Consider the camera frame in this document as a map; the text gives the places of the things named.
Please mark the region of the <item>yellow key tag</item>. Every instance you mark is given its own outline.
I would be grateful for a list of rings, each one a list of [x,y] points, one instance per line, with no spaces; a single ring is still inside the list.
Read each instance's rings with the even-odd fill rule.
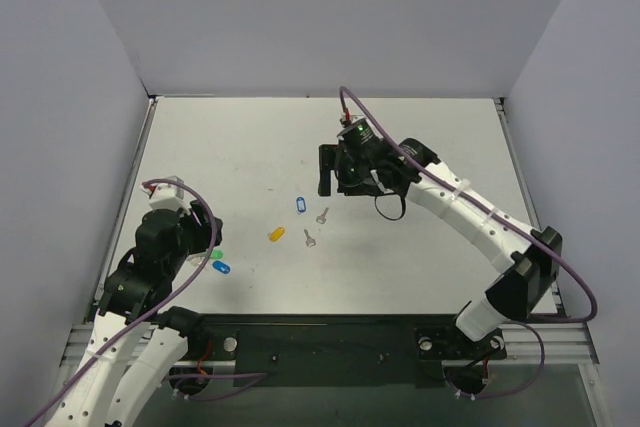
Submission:
[[[270,242],[277,242],[284,236],[285,233],[286,229],[284,227],[277,227],[268,234],[268,239]]]

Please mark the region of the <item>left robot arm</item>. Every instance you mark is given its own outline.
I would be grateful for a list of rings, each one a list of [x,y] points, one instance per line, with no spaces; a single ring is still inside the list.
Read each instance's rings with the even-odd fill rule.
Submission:
[[[203,318],[169,306],[188,257],[209,255],[222,222],[198,200],[150,200],[134,246],[105,282],[76,373],[56,396],[51,426],[129,426],[180,357],[200,355]]]

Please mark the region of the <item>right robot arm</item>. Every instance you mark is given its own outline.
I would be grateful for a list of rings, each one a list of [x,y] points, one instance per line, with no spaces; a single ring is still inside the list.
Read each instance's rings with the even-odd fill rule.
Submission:
[[[542,231],[488,203],[437,154],[414,138],[392,146],[368,122],[347,125],[335,144],[322,144],[318,193],[378,199],[396,195],[447,223],[498,272],[483,296],[465,306],[447,330],[449,349],[468,356],[506,321],[526,322],[556,281],[563,238]]]

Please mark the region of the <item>blue outlined key tag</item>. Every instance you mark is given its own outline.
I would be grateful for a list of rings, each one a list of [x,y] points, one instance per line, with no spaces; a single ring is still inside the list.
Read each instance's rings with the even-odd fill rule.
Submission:
[[[306,201],[302,196],[296,198],[296,212],[298,214],[303,214],[307,211]]]

